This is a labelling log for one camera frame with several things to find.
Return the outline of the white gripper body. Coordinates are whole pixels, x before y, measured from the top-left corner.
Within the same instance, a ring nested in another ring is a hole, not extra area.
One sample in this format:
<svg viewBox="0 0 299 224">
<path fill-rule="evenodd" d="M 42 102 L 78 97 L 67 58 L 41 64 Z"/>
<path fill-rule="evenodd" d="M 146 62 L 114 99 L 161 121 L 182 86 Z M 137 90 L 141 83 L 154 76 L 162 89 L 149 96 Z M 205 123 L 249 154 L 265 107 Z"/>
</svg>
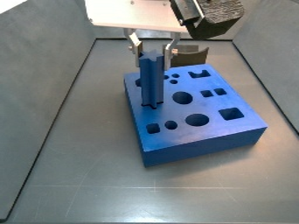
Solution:
<svg viewBox="0 0 299 224">
<path fill-rule="evenodd" d="M 95 26 L 186 32 L 178 25 L 169 0 L 85 0 L 85 8 Z"/>
</svg>

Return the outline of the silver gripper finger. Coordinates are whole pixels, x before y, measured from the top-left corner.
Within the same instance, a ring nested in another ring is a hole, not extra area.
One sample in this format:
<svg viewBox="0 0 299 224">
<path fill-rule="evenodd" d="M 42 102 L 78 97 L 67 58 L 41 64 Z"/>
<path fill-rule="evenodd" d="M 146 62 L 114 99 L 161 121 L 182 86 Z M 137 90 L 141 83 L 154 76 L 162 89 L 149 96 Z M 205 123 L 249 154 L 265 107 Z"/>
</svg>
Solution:
<svg viewBox="0 0 299 224">
<path fill-rule="evenodd" d="M 164 70 L 170 68 L 170 59 L 173 55 L 177 53 L 174 49 L 177 42 L 180 41 L 181 34 L 178 32 L 170 32 L 170 39 L 172 41 L 165 45 L 162 49 L 162 56 L 164 56 Z"/>
<path fill-rule="evenodd" d="M 134 29 L 125 28 L 124 35 L 125 35 L 125 39 L 129 42 L 128 49 L 130 50 L 132 54 L 134 55 L 134 66 L 138 67 L 138 57 L 140 57 L 140 52 L 142 51 L 142 42 L 138 39 L 138 37 L 136 36 Z"/>
</svg>

